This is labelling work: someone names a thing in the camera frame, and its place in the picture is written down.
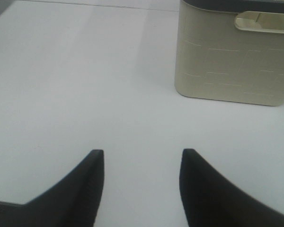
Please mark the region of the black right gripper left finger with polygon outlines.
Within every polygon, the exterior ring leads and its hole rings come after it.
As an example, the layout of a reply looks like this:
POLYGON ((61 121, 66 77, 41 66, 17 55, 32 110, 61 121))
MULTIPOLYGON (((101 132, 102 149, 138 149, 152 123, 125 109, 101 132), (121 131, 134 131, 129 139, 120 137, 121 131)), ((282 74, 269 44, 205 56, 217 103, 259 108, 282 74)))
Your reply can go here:
POLYGON ((17 206, 0 203, 0 227, 92 227, 104 187, 104 152, 92 150, 56 185, 17 206))

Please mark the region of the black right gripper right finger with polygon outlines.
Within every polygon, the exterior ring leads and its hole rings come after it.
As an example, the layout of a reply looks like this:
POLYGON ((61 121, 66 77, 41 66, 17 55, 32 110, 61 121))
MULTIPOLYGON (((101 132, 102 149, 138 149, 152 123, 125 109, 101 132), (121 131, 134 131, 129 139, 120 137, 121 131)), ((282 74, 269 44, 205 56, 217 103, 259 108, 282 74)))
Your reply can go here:
POLYGON ((255 200, 194 149, 183 150, 179 189, 190 227, 284 227, 284 215, 255 200))

